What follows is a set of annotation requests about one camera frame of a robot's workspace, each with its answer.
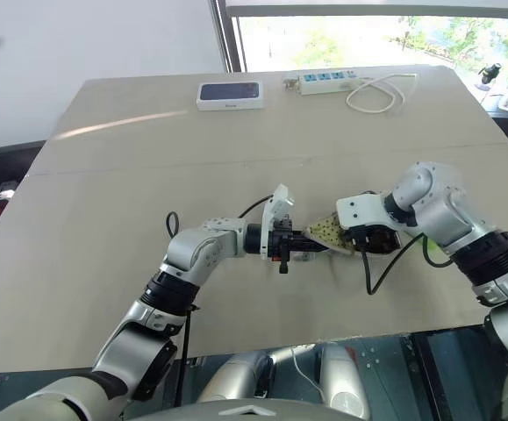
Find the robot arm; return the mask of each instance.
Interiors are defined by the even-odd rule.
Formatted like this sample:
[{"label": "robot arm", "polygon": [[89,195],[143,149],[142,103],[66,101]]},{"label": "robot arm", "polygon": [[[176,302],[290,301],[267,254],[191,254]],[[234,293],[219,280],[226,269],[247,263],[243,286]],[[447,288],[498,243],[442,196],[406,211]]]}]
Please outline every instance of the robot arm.
[{"label": "robot arm", "polygon": [[286,268],[289,251],[326,249],[292,230],[292,204],[289,191],[280,185],[265,206],[262,225],[213,218],[178,233],[91,372],[46,386],[0,412],[0,420],[114,420],[129,402],[150,399],[175,357],[170,338],[181,330],[197,292],[223,259],[256,253]]},{"label": "robot arm", "polygon": [[[454,168],[418,162],[390,193],[340,199],[337,209],[345,230],[379,224],[435,241],[468,277],[477,300],[492,308],[486,329],[508,350],[508,232],[471,208]],[[502,413],[508,417],[508,377]]]}]

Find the power strip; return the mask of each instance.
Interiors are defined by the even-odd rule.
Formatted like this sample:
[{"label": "power strip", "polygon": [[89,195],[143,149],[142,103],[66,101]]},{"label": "power strip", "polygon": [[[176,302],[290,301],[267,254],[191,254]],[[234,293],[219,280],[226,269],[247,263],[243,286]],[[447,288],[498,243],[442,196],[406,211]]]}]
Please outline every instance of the power strip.
[{"label": "power strip", "polygon": [[355,90],[362,84],[353,70],[313,73],[298,77],[297,91],[300,95],[329,94]]}]

